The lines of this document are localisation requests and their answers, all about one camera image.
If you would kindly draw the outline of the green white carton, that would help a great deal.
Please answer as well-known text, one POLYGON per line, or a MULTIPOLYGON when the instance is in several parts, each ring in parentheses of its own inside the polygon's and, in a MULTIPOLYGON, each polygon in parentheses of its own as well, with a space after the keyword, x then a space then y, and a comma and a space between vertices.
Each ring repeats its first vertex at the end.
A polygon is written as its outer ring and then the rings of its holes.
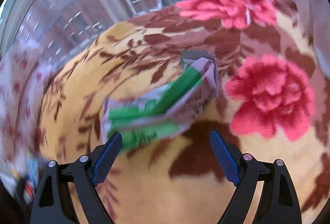
POLYGON ((105 99, 102 141, 118 132, 125 152, 188 131, 218 96, 219 76, 215 57, 206 51, 182 51, 181 66, 177 79, 138 98, 105 99))

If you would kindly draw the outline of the folded floral white quilt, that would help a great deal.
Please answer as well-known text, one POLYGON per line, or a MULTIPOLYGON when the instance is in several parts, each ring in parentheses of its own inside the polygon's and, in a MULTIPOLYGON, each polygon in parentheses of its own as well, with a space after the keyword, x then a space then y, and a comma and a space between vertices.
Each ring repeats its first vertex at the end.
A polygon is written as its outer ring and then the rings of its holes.
POLYGON ((12 45, 1 59, 1 161, 26 173, 27 152, 36 151, 42 100, 57 67, 41 59, 36 41, 12 45))

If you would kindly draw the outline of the floral plush blanket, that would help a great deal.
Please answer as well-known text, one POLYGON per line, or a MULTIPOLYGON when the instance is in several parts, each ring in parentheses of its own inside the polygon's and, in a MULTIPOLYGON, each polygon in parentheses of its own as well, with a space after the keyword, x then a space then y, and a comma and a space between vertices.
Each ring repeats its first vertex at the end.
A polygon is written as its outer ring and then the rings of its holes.
POLYGON ((132 127, 115 120, 123 151, 97 192, 115 223, 216 223, 234 185, 211 148, 217 130, 257 160, 282 159, 303 223, 329 199, 329 80, 293 0, 186 0, 115 24, 53 78, 42 103, 38 149, 60 164, 107 140, 106 105, 144 108, 162 87, 181 90, 181 53, 206 51, 218 95, 208 86, 170 118, 132 127))

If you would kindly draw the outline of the right sheer curtain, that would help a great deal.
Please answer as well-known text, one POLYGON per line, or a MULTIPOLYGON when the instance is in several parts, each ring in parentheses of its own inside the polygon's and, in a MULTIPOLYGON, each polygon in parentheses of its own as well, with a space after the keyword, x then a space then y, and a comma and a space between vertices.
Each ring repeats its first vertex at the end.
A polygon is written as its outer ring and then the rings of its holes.
POLYGON ((307 35, 313 39, 314 51, 319 65, 329 77, 329 1, 294 0, 298 8, 300 22, 307 35))

